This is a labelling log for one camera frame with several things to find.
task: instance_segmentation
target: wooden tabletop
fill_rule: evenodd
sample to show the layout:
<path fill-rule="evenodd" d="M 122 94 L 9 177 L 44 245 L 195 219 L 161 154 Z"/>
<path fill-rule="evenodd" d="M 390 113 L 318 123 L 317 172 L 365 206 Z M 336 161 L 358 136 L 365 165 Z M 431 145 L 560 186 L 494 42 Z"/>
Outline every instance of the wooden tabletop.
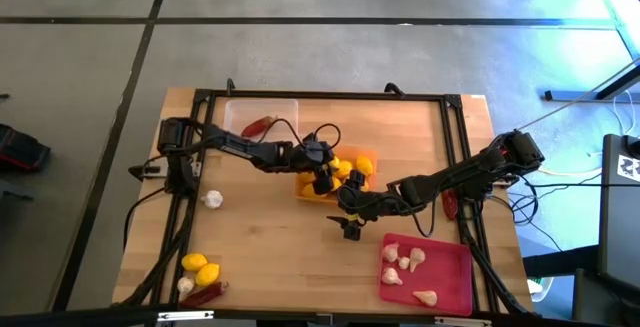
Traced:
<path fill-rule="evenodd" d="M 170 88 L 161 118 L 188 116 L 193 93 L 193 89 Z M 216 100 L 213 123 L 219 126 L 223 125 L 228 100 Z M 475 154 L 493 138 L 491 119 L 484 96 L 465 95 L 462 101 L 469 143 Z M 384 190 L 388 181 L 428 175 L 448 166 L 437 103 L 301 99 L 298 104 L 299 134 L 331 122 L 342 130 L 341 144 L 378 152 L 377 190 Z M 453 134 L 457 136 L 453 113 L 450 117 Z M 335 133 L 322 132 L 321 138 L 333 141 Z M 454 144 L 459 147 L 457 139 Z M 456 156 L 461 160 L 459 148 Z M 382 238 L 389 232 L 419 236 L 412 218 L 385 217 L 367 224 L 359 242 L 345 240 L 337 224 L 325 218 L 340 215 L 339 208 L 296 200 L 294 179 L 292 174 L 262 173 L 249 162 L 219 151 L 207 152 L 200 194 L 212 189 L 221 191 L 224 203 L 217 210 L 197 207 L 190 251 L 203 253 L 210 262 L 219 263 L 221 280 L 230 283 L 227 294 L 207 307 L 429 313 L 417 307 L 383 302 L 377 294 Z M 161 187 L 162 183 L 146 180 L 140 195 Z M 506 196 L 504 191 L 498 191 L 497 195 Z M 156 262 L 170 200 L 170 195 L 159 196 L 138 207 L 113 293 L 114 302 L 129 296 Z M 425 228 L 431 223 L 430 216 L 429 209 L 418 214 Z M 519 302 L 532 310 L 511 212 L 490 200 L 485 202 L 483 217 L 495 270 Z M 446 218 L 440 199 L 432 238 L 459 242 L 456 223 Z M 475 267 L 480 307 L 487 310 L 484 282 Z M 170 275 L 167 273 L 165 278 L 162 301 L 168 300 Z"/>

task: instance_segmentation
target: yellow lemon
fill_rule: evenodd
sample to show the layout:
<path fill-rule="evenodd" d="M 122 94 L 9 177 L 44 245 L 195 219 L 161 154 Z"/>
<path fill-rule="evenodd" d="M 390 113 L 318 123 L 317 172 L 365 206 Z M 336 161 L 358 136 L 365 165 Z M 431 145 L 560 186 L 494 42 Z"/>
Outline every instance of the yellow lemon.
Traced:
<path fill-rule="evenodd" d="M 220 275 L 220 265 L 217 263 L 208 263 L 196 274 L 196 284 L 198 286 L 208 286 L 215 282 Z"/>
<path fill-rule="evenodd" d="M 342 183 L 339 179 L 331 177 L 331 180 L 333 181 L 333 188 L 331 189 L 331 192 L 337 190 L 338 188 L 340 188 L 340 186 L 342 186 Z"/>
<path fill-rule="evenodd" d="M 353 169 L 353 165 L 349 161 L 340 161 L 340 167 L 335 173 L 335 176 L 339 179 L 349 177 L 349 172 Z"/>
<path fill-rule="evenodd" d="M 317 195 L 316 192 L 313 190 L 313 184 L 309 183 L 308 185 L 304 186 L 304 188 L 302 189 L 302 192 L 300 192 L 303 196 L 305 197 L 309 197 L 309 198 L 323 198 L 326 196 L 326 194 L 323 195 Z"/>
<path fill-rule="evenodd" d="M 370 176 L 373 173 L 373 163 L 365 156 L 358 156 L 356 159 L 356 168 L 358 171 L 364 173 L 365 176 Z"/>
<path fill-rule="evenodd" d="M 316 180 L 316 175 L 313 172 L 302 172 L 298 174 L 298 178 L 302 183 L 311 183 Z"/>
<path fill-rule="evenodd" d="M 207 264 L 207 258 L 202 253 L 189 253 L 182 257 L 182 267 L 189 272 L 198 272 Z"/>
<path fill-rule="evenodd" d="M 338 169 L 340 168 L 340 159 L 338 159 L 338 156 L 334 156 L 333 159 L 331 160 L 331 162 L 329 162 L 329 166 Z"/>

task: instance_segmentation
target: gray floor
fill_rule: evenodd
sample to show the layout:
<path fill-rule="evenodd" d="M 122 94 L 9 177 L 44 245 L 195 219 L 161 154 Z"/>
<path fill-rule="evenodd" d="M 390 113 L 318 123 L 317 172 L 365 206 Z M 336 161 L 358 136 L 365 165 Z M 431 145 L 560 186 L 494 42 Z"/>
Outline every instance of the gray floor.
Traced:
<path fill-rule="evenodd" d="M 144 17 L 152 1 L 0 0 L 0 16 Z M 608 12 L 602 0 L 164 0 L 161 16 L 606 19 Z M 0 91 L 13 95 L 0 105 L 0 121 L 53 148 L 44 173 L 9 176 L 38 199 L 0 209 L 0 285 L 12 296 L 0 314 L 43 311 L 51 301 L 141 33 L 142 26 L 0 25 Z M 487 95 L 494 129 L 503 132 L 557 106 L 542 102 L 541 90 L 585 90 L 628 62 L 607 28 L 157 26 L 70 308 L 110 303 L 124 215 L 139 188 L 126 169 L 148 155 L 167 87 L 223 88 L 233 77 L 246 89 L 380 91 L 394 81 L 407 92 Z M 630 116 L 628 105 L 619 109 Z M 581 171 L 599 166 L 586 152 L 619 130 L 610 106 L 579 105 L 530 132 L 547 169 Z M 597 200 L 595 190 L 558 192 L 543 200 L 536 224 L 563 248 L 594 243 Z M 576 226 L 580 233 L 568 232 Z M 553 246 L 530 227 L 518 233 Z M 15 278 L 27 267 L 35 278 Z"/>

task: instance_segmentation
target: red chili pepper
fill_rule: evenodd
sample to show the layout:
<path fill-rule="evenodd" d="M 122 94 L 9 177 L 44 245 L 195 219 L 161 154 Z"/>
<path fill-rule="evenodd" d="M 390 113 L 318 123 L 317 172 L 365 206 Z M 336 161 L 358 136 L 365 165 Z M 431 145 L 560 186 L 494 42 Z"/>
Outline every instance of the red chili pepper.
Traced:
<path fill-rule="evenodd" d="M 240 133 L 240 136 L 244 137 L 244 138 L 250 138 L 253 136 L 257 136 L 260 133 L 263 133 L 267 128 L 269 128 L 269 126 L 271 125 L 271 123 L 273 123 L 273 121 L 275 120 L 275 118 L 271 117 L 271 116 L 267 116 L 267 117 L 262 117 L 259 120 L 251 123 L 250 125 L 248 125 L 247 127 L 245 127 L 242 130 L 242 133 Z"/>
<path fill-rule="evenodd" d="M 180 307 L 182 308 L 197 308 L 214 298 L 221 296 L 229 288 L 229 282 L 216 282 L 212 285 L 205 287 L 202 291 L 189 295 L 182 302 Z"/>

